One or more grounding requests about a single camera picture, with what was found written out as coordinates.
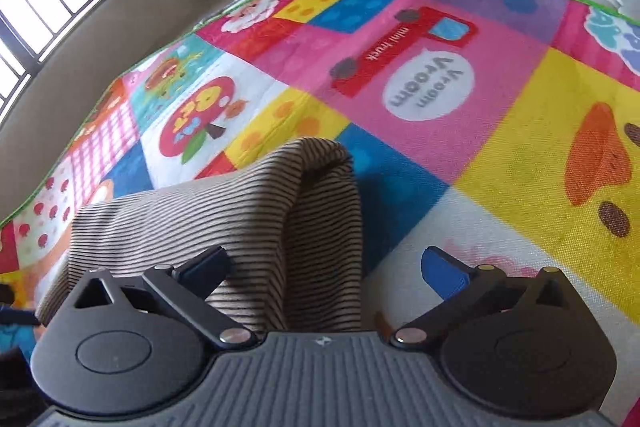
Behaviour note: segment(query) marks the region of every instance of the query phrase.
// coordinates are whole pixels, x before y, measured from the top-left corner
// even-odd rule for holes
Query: red patch
[[[255,62],[256,58],[273,48],[301,26],[301,23],[287,19],[267,19],[244,30],[242,32],[244,39],[229,46],[229,53],[249,63]]]
[[[582,120],[566,160],[566,196],[577,206],[599,188],[623,185],[630,179],[631,160],[618,136],[613,111],[607,103],[595,103]]]
[[[626,417],[625,422],[622,424],[622,427],[640,427],[640,398],[636,402],[636,405],[633,406],[631,411],[629,411],[629,414]]]
[[[15,248],[14,222],[9,221],[0,230],[0,273],[15,272],[20,269],[18,253]]]
[[[226,174],[227,172],[233,172],[236,168],[233,163],[229,161],[225,153],[221,152],[218,156],[212,159],[211,163],[207,165],[195,179],[201,180],[208,178],[209,176],[217,176],[218,174]]]
[[[433,39],[458,48],[463,48],[478,32],[471,22],[448,13],[421,6],[417,10],[401,10],[396,14],[399,23],[375,41],[358,57],[345,58],[331,69],[331,86],[344,96],[353,98],[373,77],[388,66],[398,55],[406,51],[420,38]],[[430,30],[441,20],[451,19],[468,27],[468,32],[457,41],[448,41],[430,34]]]

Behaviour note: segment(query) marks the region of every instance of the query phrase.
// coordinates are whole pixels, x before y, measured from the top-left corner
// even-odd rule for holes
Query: striped cloth
[[[92,267],[138,275],[212,245],[235,268],[207,302],[251,330],[360,329],[362,221],[351,157],[316,138],[241,171],[82,208],[38,318],[47,324]]]

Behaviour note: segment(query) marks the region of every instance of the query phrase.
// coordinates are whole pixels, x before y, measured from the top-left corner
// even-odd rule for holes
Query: gray ribbed surface
[[[538,422],[479,409],[444,385],[429,359],[383,344],[377,333],[270,333],[246,353],[223,355],[189,397],[127,427],[497,427]],[[96,425],[50,415],[42,425]],[[594,412],[548,427],[610,427]]]

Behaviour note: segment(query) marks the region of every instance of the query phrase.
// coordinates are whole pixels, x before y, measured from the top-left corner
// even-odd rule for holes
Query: black strap
[[[0,425],[26,427],[46,408],[20,349],[0,353]]]

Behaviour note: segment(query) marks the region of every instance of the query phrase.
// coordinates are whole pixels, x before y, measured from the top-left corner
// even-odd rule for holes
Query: patterned blanket
[[[351,152],[364,324],[438,303],[437,245],[508,275],[561,267],[640,389],[640,26],[579,0],[245,0],[116,79],[1,229],[34,305],[78,209],[241,169],[301,136]]]

